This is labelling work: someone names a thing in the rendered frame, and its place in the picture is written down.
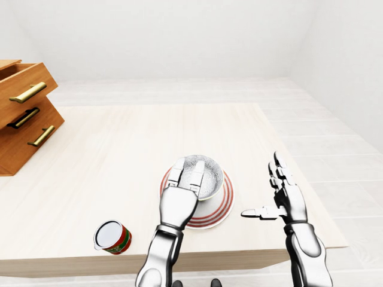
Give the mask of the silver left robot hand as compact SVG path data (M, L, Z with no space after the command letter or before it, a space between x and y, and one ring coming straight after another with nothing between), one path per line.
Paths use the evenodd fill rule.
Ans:
M169 172L168 186L160 199L160 223L183 231L192 218L198 202L205 162L196 163L187 188L179 186L184 171L185 158L179 158Z

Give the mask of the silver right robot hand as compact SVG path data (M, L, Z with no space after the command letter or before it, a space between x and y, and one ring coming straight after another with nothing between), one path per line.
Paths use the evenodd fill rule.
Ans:
M270 185L275 190L275 206L263 206L241 212L245 218L276 220L281 217L285 224L307 222L307 210L303 194L295 183L293 175L285 160L278 152L274 152L273 161L268 164Z

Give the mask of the patterned bowl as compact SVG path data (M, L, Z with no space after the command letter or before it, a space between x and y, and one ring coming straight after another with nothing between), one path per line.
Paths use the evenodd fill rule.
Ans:
M198 161L205 162L205 169L200 187L199 200L207 200L215 196L223 184L223 171L216 161L205 155L189 155L185 157L184 169L179 186L188 188L192 171Z

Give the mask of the white plate with red rings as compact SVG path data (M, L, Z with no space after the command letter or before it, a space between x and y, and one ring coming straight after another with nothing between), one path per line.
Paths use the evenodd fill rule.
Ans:
M163 190L168 186L169 169L163 177L161 183L162 196ZM234 204L234 191L230 179L223 171L223 184L215 196L210 199L200 201L198 197L197 207L185 228L206 229L221 223L230 213Z

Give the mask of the red and green tin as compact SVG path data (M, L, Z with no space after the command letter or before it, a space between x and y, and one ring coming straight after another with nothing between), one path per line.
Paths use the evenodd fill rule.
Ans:
M118 255L129 248L132 234L120 221L109 220L96 229L93 241L96 250Z

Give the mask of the wooden cabinet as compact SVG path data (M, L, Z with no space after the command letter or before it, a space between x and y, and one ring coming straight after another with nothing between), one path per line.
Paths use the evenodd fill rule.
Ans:
M47 95L58 87L41 63L0 60L0 176L13 176L64 123Z

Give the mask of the open wooden drawer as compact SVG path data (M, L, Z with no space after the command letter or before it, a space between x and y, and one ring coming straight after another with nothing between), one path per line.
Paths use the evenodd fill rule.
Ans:
M25 103L10 101L31 85L45 82L47 87ZM57 83L43 63L22 63L21 60L0 60L0 129L25 110L43 100L57 88Z

